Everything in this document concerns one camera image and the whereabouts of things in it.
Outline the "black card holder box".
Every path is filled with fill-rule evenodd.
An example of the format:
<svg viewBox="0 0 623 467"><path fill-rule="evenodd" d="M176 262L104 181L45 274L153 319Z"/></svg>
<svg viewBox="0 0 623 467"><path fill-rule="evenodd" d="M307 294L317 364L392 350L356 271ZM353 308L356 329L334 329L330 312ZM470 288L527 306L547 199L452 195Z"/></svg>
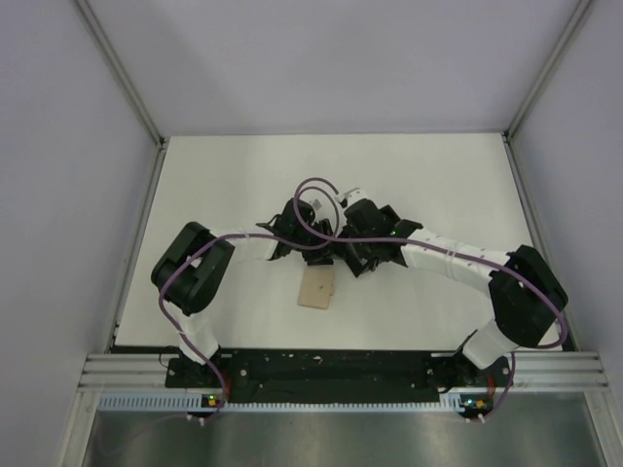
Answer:
<svg viewBox="0 0 623 467"><path fill-rule="evenodd" d="M335 254L342 259L355 277L374 271L391 259L391 249L376 242L339 242Z"/></svg>

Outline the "beige card stack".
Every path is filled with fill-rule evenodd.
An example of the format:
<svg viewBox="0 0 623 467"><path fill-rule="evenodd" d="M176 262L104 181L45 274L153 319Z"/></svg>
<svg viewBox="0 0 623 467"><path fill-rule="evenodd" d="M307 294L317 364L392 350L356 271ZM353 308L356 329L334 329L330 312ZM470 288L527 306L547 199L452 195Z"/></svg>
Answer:
<svg viewBox="0 0 623 467"><path fill-rule="evenodd" d="M335 293L335 272L332 268L308 268L304 272L297 305L322 309L329 308Z"/></svg>

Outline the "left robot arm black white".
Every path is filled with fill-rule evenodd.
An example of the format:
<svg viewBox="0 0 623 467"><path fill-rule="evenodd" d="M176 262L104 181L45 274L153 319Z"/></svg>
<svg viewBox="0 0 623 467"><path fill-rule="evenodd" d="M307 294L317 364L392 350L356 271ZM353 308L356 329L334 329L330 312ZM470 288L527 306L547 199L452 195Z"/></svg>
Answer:
<svg viewBox="0 0 623 467"><path fill-rule="evenodd" d="M313 232L333 236L343 226L342 209L332 214L318 200L286 202L271 220L234 233L211 231L187 223L167 247L151 272L159 291L159 305L174 310L163 314L179 335L179 348L190 358L187 374L207 386L220 376L221 364L213 355L217 339L202 313L214 300L228 267L248 261L275 261L292 251L312 258L325 252L324 240Z"/></svg>

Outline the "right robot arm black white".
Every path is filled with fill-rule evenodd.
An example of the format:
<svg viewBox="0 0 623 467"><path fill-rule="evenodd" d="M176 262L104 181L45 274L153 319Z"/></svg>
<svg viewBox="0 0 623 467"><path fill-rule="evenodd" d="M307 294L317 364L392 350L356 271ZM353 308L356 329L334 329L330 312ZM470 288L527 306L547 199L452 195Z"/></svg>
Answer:
<svg viewBox="0 0 623 467"><path fill-rule="evenodd" d="M345 196L340 206L345 224L338 250L354 274L394 263L444 276L490 299L492 318L433 365L438 385L477 384L505 354L553 349L567 339L563 311L568 295L533 247L497 251L452 240L359 192Z"/></svg>

